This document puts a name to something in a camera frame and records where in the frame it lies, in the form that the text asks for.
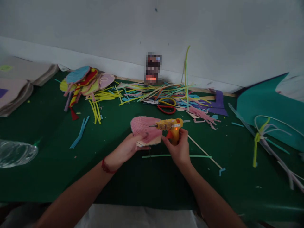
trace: pink foam heart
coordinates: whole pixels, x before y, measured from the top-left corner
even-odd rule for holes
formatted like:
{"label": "pink foam heart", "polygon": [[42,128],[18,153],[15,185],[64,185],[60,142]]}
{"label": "pink foam heart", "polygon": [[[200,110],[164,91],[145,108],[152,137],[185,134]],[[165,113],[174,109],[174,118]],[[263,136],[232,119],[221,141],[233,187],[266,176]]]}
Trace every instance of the pink foam heart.
{"label": "pink foam heart", "polygon": [[145,139],[142,139],[141,142],[143,142],[146,145],[160,143],[162,130],[159,130],[154,127],[150,127],[151,125],[154,125],[158,121],[160,121],[160,119],[156,119],[153,117],[146,117],[146,116],[140,116],[140,117],[133,118],[131,121],[131,129],[132,129],[133,135],[136,136],[136,135],[148,132],[149,135]]}

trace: red scissors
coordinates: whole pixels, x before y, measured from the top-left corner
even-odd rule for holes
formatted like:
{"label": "red scissors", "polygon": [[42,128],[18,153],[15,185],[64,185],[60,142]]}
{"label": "red scissors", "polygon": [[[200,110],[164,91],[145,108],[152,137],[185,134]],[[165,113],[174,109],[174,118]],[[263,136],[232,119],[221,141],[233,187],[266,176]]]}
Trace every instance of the red scissors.
{"label": "red scissors", "polygon": [[[168,103],[168,102],[166,102],[166,101],[164,101],[164,100],[170,100],[170,101],[173,102],[173,104]],[[159,99],[159,100],[157,100],[157,101],[155,101],[155,100],[143,100],[143,102],[146,102],[146,103],[149,103],[149,104],[153,104],[153,105],[157,105],[157,108],[158,108],[160,111],[162,111],[163,113],[168,114],[168,115],[171,115],[171,114],[173,114],[173,113],[176,112],[176,108],[175,108],[175,106],[176,106],[176,101],[173,100],[173,99],[170,98],[170,97],[161,98],[161,99]],[[172,111],[171,111],[171,112],[167,112],[167,111],[163,110],[163,108],[169,108],[169,109],[171,109]]]}

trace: teal foam sheet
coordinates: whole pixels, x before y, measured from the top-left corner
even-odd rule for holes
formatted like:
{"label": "teal foam sheet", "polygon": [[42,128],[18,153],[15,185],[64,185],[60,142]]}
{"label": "teal foam sheet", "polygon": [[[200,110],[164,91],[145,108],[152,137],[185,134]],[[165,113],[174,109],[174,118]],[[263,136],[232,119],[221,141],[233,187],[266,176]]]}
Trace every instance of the teal foam sheet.
{"label": "teal foam sheet", "polygon": [[[276,92],[277,85],[286,76],[287,74],[284,74],[262,82],[249,88],[239,96],[237,100],[237,111],[247,123],[255,126],[255,116],[264,115],[279,119],[296,128],[301,133],[304,132],[304,103]],[[258,117],[256,121],[258,127],[261,127],[266,120],[266,117]],[[270,132],[269,135],[304,152],[303,136],[279,121],[271,119],[269,123],[291,133],[292,136],[278,130]]]}

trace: scissors handle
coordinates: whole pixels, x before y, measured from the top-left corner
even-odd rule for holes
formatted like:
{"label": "scissors handle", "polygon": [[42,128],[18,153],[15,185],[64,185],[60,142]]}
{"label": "scissors handle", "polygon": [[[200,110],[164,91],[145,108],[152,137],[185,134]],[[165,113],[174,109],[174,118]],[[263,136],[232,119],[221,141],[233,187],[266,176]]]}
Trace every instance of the scissors handle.
{"label": "scissors handle", "polygon": [[[170,104],[170,103],[168,103],[168,102],[165,102],[164,100],[170,100],[170,101],[173,101],[173,104]],[[158,100],[158,102],[163,103],[163,104],[165,104],[165,105],[169,105],[169,106],[176,106],[176,101],[175,101],[175,100],[173,100],[173,99],[172,99],[172,98],[170,98],[170,97],[161,98],[161,99],[159,99],[159,100]]]}
{"label": "scissors handle", "polygon": [[[173,113],[176,112],[176,108],[173,107],[173,106],[169,106],[169,105],[158,105],[157,108],[162,111],[163,113],[165,114],[168,114],[168,115],[171,115]],[[171,109],[172,111],[171,112],[167,112],[167,111],[164,111],[163,108],[168,108],[168,109]]]}

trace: hand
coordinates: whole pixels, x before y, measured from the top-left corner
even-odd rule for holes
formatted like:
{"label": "hand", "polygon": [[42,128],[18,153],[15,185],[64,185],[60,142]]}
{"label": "hand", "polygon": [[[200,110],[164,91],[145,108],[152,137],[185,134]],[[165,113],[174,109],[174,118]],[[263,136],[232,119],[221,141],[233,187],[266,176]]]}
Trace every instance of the hand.
{"label": "hand", "polygon": [[162,136],[161,139],[164,141],[164,144],[167,146],[174,163],[178,167],[180,165],[191,164],[187,130],[180,128],[180,141],[176,146],[173,146],[165,136]]}
{"label": "hand", "polygon": [[109,170],[115,171],[119,169],[122,164],[128,161],[138,150],[148,150],[150,148],[149,146],[138,147],[136,145],[137,141],[142,140],[147,136],[147,132],[137,136],[133,136],[133,133],[129,134],[125,140],[123,140],[120,145],[104,159]]}

